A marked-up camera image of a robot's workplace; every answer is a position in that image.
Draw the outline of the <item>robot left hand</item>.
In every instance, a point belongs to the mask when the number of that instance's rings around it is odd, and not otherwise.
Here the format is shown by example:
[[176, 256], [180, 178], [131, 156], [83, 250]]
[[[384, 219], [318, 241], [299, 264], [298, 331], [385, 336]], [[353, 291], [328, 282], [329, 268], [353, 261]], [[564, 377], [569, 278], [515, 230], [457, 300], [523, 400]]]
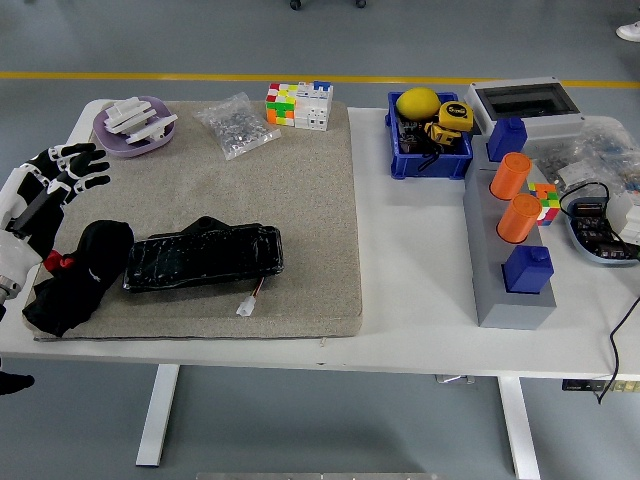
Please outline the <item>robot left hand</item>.
[[93, 143], [49, 147], [12, 170], [1, 188], [1, 287], [16, 294], [49, 256], [80, 193], [110, 181], [106, 152]]

